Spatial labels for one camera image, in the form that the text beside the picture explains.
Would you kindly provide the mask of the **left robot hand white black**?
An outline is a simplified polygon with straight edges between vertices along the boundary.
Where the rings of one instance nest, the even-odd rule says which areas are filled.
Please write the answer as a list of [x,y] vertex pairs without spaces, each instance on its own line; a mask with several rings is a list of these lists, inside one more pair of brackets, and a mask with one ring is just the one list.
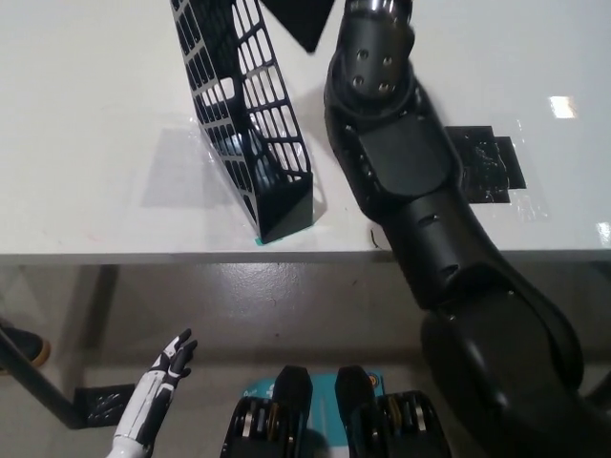
[[142,375],[116,427],[113,448],[119,440],[132,444],[141,455],[150,451],[198,346],[187,328],[174,337]]

